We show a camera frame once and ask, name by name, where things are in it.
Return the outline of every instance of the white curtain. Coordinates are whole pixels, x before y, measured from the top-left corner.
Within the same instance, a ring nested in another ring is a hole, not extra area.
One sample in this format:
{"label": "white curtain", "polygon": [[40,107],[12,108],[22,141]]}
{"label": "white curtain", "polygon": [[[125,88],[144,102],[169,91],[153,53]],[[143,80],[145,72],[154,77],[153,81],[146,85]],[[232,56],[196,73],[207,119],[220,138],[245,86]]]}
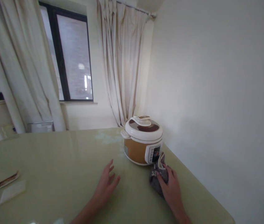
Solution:
{"label": "white curtain", "polygon": [[148,15],[115,0],[97,0],[99,41],[109,101],[119,126],[133,116]]}
{"label": "white curtain", "polygon": [[55,70],[37,0],[0,0],[0,88],[17,133],[53,121],[64,131]]}

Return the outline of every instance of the pressure cooker lid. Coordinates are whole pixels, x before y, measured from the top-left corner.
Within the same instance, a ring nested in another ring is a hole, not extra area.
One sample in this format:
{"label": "pressure cooker lid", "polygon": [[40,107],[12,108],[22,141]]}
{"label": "pressure cooker lid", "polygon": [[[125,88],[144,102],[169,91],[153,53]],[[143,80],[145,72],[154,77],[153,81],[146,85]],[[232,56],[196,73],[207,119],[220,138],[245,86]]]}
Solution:
{"label": "pressure cooker lid", "polygon": [[162,128],[149,116],[134,116],[125,125],[126,132],[142,141],[154,141],[162,137]]}

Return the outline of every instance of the left hand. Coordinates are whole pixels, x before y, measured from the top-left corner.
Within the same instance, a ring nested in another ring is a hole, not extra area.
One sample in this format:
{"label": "left hand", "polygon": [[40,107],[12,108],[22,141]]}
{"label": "left hand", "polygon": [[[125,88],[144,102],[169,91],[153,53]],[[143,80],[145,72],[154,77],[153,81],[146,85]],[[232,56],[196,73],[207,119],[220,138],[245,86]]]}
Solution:
{"label": "left hand", "polygon": [[114,166],[111,166],[112,163],[113,159],[105,166],[94,196],[91,199],[98,209],[102,208],[107,203],[120,181],[120,176],[117,176],[114,181],[115,174],[109,176],[109,173],[114,168]]}

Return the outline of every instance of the light green tabletop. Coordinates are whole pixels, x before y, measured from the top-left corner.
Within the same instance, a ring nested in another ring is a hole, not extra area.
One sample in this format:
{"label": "light green tabletop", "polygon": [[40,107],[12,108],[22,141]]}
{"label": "light green tabletop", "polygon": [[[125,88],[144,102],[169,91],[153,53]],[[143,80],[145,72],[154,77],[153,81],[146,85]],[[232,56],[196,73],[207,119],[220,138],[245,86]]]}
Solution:
{"label": "light green tabletop", "polygon": [[[0,205],[0,223],[64,223],[92,197],[104,166],[114,159],[121,180],[94,223],[175,223],[149,184],[150,166],[130,162],[121,128],[20,134],[0,142],[0,181],[19,170],[26,190]],[[231,215],[163,144],[165,162],[177,171],[185,210],[195,223],[234,223]]]}

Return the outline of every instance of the rag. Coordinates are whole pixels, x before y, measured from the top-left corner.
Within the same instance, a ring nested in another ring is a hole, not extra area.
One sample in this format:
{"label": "rag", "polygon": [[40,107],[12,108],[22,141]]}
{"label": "rag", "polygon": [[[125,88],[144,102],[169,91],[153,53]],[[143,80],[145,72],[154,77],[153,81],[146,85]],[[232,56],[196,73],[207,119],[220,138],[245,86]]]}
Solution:
{"label": "rag", "polygon": [[163,196],[161,185],[160,185],[158,178],[157,178],[157,172],[160,173],[162,179],[167,184],[168,173],[167,173],[167,170],[165,169],[165,167],[163,166],[163,164],[165,164],[165,154],[164,154],[164,152],[161,152],[160,157],[158,159],[158,162],[154,163],[154,166],[151,168],[150,179],[149,179],[150,185],[154,188],[155,191],[157,191],[157,193],[162,198],[164,198],[164,196]]}

